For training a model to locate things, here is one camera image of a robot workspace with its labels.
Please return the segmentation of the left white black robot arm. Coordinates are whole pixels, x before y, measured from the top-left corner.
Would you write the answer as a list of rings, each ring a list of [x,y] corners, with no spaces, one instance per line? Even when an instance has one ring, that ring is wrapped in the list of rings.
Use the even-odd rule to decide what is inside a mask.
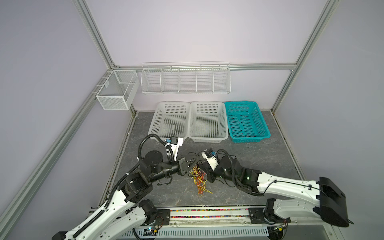
[[[159,151],[142,155],[146,141],[154,138],[166,149],[167,162]],[[144,137],[138,147],[138,163],[118,182],[106,201],[85,221],[68,232],[58,232],[54,240],[116,240],[128,230],[143,224],[152,224],[157,217],[157,209],[144,197],[153,190],[153,183],[173,175],[187,173],[187,163],[178,159],[178,150],[183,138],[170,137],[162,140],[156,134]]]

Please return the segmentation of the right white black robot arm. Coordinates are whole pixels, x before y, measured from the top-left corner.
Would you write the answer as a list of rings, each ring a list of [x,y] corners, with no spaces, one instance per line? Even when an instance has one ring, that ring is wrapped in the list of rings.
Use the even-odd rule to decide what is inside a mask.
[[[262,221],[274,224],[290,218],[319,218],[332,226],[347,228],[353,224],[348,217],[345,193],[329,178],[317,181],[294,180],[242,167],[238,160],[223,149],[204,150],[200,159],[209,182],[217,179],[231,182],[236,188],[254,197],[270,198],[262,211]]]

